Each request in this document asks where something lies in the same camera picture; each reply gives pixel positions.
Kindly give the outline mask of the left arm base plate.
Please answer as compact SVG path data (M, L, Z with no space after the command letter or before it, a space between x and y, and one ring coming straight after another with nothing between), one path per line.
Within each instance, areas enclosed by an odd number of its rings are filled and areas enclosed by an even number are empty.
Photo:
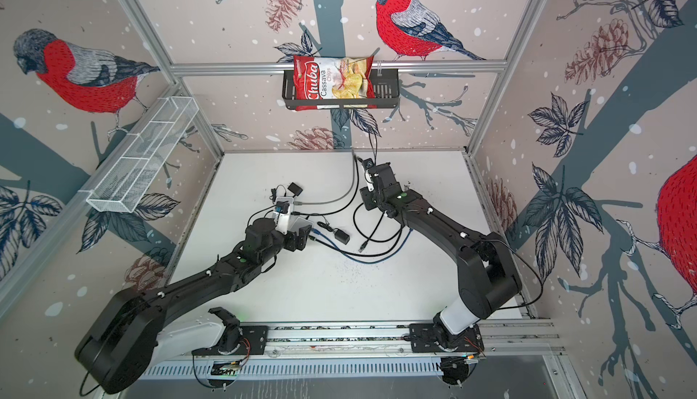
M267 343L268 326L227 326L223 336L212 346L192 351L196 357L255 357L263 355Z

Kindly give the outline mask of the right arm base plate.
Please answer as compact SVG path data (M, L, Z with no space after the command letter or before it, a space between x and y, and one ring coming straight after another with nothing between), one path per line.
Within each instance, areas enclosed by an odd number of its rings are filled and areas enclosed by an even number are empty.
M440 324L411 324L403 339L410 343L415 354L475 354L484 352L482 335L478 325L470 326L454 335Z

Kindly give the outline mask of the black adapter with cord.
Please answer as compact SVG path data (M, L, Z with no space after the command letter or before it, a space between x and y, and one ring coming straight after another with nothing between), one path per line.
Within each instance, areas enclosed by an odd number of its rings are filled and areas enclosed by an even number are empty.
M270 200L273 203L278 201L294 201L303 192L303 188L297 183L290 183L288 186L278 185L270 190Z

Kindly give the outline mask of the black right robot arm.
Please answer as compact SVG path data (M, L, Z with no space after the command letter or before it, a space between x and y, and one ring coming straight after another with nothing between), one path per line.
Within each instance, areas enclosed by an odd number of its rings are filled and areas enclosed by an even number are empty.
M390 163L377 165L366 159L362 166L367 186L360 192L366 208L377 208L426 237L457 266L457 298L435 316L437 330L458 335L490 317L522 290L514 255L501 235L467 228L421 194L403 190Z

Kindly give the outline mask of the black cable gold green plug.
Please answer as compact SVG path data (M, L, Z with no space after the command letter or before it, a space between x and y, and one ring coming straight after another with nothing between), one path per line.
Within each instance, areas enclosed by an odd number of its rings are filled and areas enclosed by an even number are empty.
M363 238L363 243L361 245L361 248L359 249L359 252L349 252L344 249L339 248L332 239L330 239L328 236L326 236L324 233L317 229L313 229L310 233L310 241L319 244L325 248L328 248L329 250L341 254L343 257L346 259L359 263L361 265L377 265L380 263L383 263L395 255L397 255L401 250L403 250L404 246L409 240L409 237L412 234L412 229L409 229L407 233L404 233L405 228L400 227L398 231L396 231L392 236L387 237L386 239L376 239L375 234L377 233L377 230L379 229L382 221L385 218L384 214L381 214L379 216L379 219L376 223L375 228L373 228L373 231L369 234L366 235L362 232L362 230L359 227L358 221L357 221L357 215L358 212L361 209L365 209L363 204L360 204L359 206L356 206L354 208L353 214L352 214L352 224L354 226L354 229L358 232L358 234ZM391 242L392 245L390 248L387 250L380 252L380 253L375 253L375 254L365 254L364 250L369 244L387 244L388 242Z

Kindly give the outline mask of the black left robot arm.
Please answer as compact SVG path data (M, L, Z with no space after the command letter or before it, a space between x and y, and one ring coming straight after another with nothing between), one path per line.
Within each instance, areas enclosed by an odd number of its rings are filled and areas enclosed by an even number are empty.
M296 219L284 231L268 217L245 229L232 252L197 274L163 288L125 288L113 295L74 351L107 394L133 384L158 357L167 358L163 330L178 318L217 297L236 292L261 275L283 250L303 250L312 223Z

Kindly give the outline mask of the black power adapter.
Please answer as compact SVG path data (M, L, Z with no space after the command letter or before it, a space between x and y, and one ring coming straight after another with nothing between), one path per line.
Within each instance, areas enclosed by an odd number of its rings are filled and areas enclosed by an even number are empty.
M341 244L348 245L348 243L350 242L350 234L343 231L342 229L332 228L332 226L330 226L330 224L326 222L319 222L318 226L332 233L332 235L334 235L334 239L339 241Z

